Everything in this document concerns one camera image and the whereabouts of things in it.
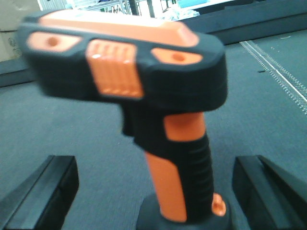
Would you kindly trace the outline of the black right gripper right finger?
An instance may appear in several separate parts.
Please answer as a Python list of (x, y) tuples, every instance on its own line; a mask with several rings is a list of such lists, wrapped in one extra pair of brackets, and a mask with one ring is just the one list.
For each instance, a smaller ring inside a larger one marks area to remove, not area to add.
[(307, 183), (257, 156), (237, 156), (232, 189), (252, 230), (305, 230)]

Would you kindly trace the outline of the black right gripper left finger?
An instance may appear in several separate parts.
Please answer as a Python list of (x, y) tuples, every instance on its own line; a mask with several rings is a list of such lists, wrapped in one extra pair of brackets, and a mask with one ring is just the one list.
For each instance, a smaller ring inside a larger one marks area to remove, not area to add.
[(2, 230), (60, 230), (79, 189), (74, 156), (49, 155), (0, 200)]

